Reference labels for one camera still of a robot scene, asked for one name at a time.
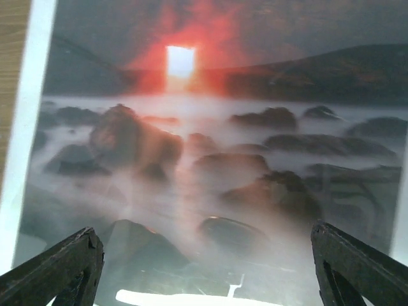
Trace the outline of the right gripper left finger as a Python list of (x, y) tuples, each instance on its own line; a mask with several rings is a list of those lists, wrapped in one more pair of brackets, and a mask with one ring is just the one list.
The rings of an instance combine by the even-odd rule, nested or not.
[(93, 305), (103, 243), (86, 227), (1, 276), (1, 305)]

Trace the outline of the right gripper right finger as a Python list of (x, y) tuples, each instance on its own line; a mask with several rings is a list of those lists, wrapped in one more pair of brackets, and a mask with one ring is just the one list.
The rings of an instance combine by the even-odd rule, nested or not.
[(327, 222), (310, 239), (324, 305), (407, 305), (407, 266)]

